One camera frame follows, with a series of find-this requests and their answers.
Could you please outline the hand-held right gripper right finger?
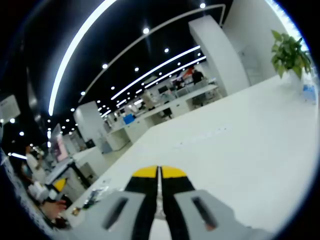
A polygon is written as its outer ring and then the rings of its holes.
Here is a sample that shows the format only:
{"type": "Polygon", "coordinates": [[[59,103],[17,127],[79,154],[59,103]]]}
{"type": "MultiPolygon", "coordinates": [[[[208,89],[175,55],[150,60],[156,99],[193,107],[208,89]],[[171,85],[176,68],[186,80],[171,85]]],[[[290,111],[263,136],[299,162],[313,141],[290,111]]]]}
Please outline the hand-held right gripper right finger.
{"type": "Polygon", "coordinates": [[[195,189],[179,168],[161,166],[163,210],[174,240],[270,240],[272,233],[240,223],[231,207],[195,189]]]}

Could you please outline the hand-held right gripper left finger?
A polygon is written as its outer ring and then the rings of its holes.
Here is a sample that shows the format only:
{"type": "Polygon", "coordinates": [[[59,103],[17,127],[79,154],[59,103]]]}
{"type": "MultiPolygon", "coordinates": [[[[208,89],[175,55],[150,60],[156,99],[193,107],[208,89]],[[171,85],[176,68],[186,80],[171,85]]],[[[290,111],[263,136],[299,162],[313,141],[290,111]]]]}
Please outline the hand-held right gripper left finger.
{"type": "Polygon", "coordinates": [[[90,207],[84,220],[65,231],[68,240],[147,240],[157,210],[158,166],[134,172],[122,191],[90,207]]]}

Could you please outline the person's left hand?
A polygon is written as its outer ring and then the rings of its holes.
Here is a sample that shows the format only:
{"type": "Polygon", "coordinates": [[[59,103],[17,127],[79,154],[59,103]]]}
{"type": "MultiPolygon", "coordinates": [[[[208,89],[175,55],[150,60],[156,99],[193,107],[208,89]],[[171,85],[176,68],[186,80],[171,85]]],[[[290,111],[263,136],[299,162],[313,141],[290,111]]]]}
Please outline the person's left hand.
{"type": "Polygon", "coordinates": [[[65,200],[59,200],[55,202],[44,202],[40,207],[42,212],[50,219],[56,219],[59,214],[67,208],[65,200]]]}

